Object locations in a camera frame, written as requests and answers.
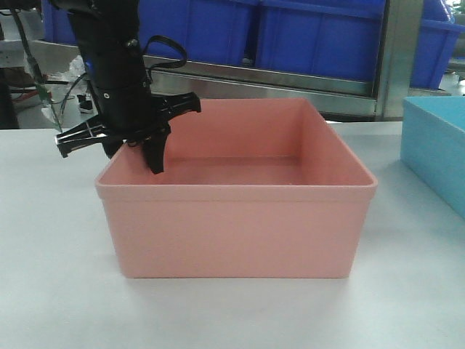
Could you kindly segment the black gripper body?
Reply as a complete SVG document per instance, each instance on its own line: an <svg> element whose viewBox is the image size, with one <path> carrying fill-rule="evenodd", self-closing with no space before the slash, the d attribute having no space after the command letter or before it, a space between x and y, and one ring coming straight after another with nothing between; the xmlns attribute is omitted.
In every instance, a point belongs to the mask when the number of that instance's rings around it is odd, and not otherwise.
<svg viewBox="0 0 465 349"><path fill-rule="evenodd" d="M154 95L149 89L129 88L106 91L97 96L98 114L56 136L62 157L78 149L100 144L108 138L142 145L155 133L171 133L169 122L182 114L201 112L199 97L189 92L180 95Z"/></svg>

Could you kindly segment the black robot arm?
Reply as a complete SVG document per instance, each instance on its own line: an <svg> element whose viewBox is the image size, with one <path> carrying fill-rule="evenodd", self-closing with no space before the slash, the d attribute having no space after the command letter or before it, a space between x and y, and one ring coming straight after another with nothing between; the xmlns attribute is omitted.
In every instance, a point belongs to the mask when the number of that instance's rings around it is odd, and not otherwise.
<svg viewBox="0 0 465 349"><path fill-rule="evenodd" d="M193 93L154 95L138 32L138 1L53 1L67 12L84 62L97 115L56 136L62 156L97 143L108 157L123 145L141 145L150 170L161 173L169 121L201 111Z"/></svg>

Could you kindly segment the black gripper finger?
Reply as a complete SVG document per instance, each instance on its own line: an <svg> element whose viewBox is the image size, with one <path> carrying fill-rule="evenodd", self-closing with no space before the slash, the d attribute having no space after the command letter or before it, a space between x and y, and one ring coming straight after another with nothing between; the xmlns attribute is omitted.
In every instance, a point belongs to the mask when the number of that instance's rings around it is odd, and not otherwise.
<svg viewBox="0 0 465 349"><path fill-rule="evenodd" d="M157 175L164 171L164 151L169 133L155 133L142 142L142 152L150 171Z"/></svg>
<svg viewBox="0 0 465 349"><path fill-rule="evenodd" d="M105 155L111 159L117 153L124 141L121 138L108 138L102 143Z"/></svg>

